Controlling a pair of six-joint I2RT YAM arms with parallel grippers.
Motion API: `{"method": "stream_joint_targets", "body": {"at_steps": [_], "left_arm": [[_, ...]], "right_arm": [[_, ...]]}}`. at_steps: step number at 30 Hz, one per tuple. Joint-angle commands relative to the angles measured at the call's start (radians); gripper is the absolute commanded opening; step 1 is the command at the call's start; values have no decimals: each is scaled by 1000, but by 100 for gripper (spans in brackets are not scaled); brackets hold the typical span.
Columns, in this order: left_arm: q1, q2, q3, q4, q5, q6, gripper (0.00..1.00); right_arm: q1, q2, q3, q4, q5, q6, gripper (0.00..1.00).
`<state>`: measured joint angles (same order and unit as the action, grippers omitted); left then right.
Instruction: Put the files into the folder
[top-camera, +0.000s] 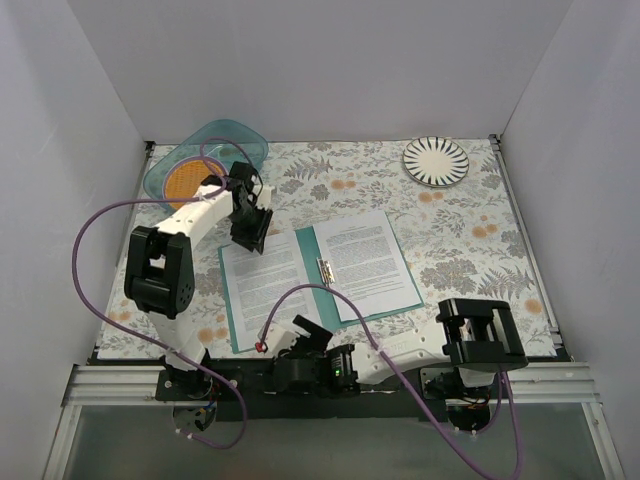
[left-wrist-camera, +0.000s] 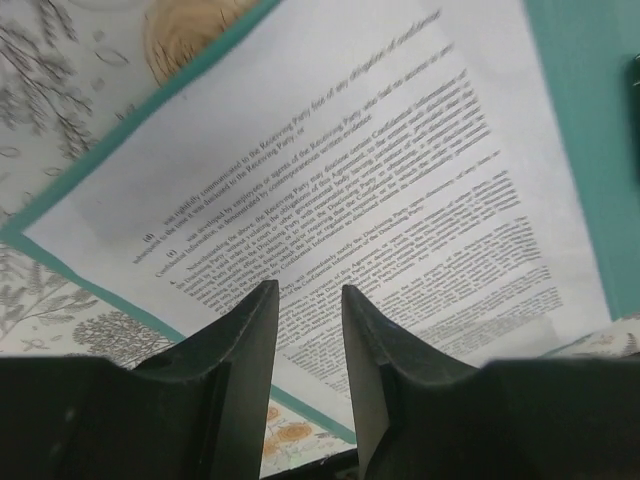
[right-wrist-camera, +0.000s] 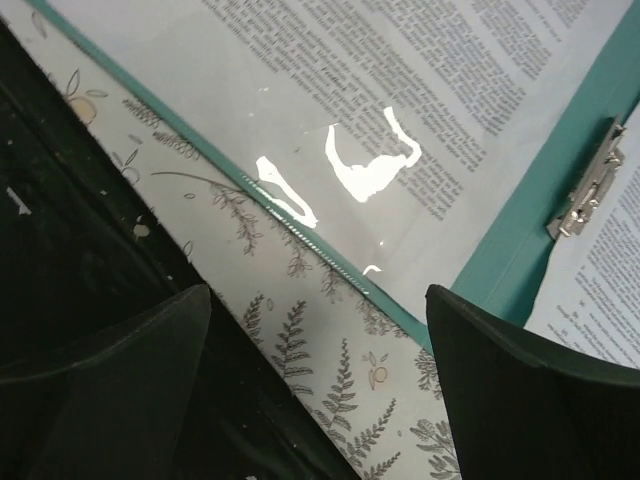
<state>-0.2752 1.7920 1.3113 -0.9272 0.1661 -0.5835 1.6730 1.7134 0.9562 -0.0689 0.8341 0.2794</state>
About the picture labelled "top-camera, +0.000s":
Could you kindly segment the metal folder clip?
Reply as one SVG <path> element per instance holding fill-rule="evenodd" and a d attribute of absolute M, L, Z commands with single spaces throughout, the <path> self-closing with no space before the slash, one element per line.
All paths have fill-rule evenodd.
<path fill-rule="evenodd" d="M 326 286 L 330 286 L 331 284 L 333 284 L 335 282 L 335 277 L 334 277 L 333 270 L 330 263 L 323 258 L 318 258 L 317 264 L 318 264 L 319 272 L 322 278 L 322 282 Z"/>

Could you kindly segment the teal plastic folder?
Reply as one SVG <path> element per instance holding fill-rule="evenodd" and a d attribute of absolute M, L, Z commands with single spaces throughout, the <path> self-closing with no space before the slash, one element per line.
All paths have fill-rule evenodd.
<path fill-rule="evenodd" d="M 296 234 L 309 282 L 287 291 L 273 306 L 265 324 L 289 327 L 293 317 L 300 314 L 330 332 L 336 332 L 343 327 L 354 325 L 360 320 L 379 319 L 364 319 L 358 308 L 347 297 L 332 289 L 331 285 L 326 286 L 322 282 L 317 264 L 320 252 L 314 235 L 314 226 L 292 231 Z M 225 294 L 222 272 L 221 277 Z"/>

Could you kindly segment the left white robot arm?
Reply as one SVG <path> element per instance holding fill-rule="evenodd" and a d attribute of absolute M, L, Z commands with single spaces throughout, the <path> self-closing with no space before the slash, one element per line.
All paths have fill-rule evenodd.
<path fill-rule="evenodd" d="M 261 254 L 273 216 L 271 195 L 253 165 L 235 162 L 227 175 L 203 180 L 192 202 L 155 226 L 139 226 L 130 234 L 125 296 L 147 314 L 165 345 L 171 385 L 190 399 L 205 398 L 213 386 L 211 373 L 199 366 L 207 350 L 186 315 L 196 291 L 193 251 L 227 218 L 231 240 Z"/>

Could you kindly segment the printed paper sheet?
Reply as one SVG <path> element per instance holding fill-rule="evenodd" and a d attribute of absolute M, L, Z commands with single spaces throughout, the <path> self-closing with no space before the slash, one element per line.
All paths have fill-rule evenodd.
<path fill-rule="evenodd" d="M 277 301 L 309 282 L 296 234 L 267 237 L 261 254 L 230 244 L 219 249 L 219 259 L 233 351 L 253 351 Z"/>
<path fill-rule="evenodd" d="M 386 213 L 338 218 L 313 227 L 320 258 L 329 264 L 331 288 L 366 319 L 423 305 Z"/>

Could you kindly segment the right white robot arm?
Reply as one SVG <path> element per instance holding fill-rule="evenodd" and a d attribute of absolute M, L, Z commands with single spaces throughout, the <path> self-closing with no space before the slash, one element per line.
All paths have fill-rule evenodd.
<path fill-rule="evenodd" d="M 475 397 L 494 376 L 524 368 L 528 359 L 508 303 L 484 299 L 447 299 L 438 304 L 437 334 L 416 328 L 368 343 L 329 348 L 332 334 L 298 316 L 299 335 L 275 325 L 269 336 L 273 348 L 273 386 L 278 393 L 314 393 L 341 396 L 374 386 L 398 371 L 448 364 L 454 371 L 454 389 Z"/>

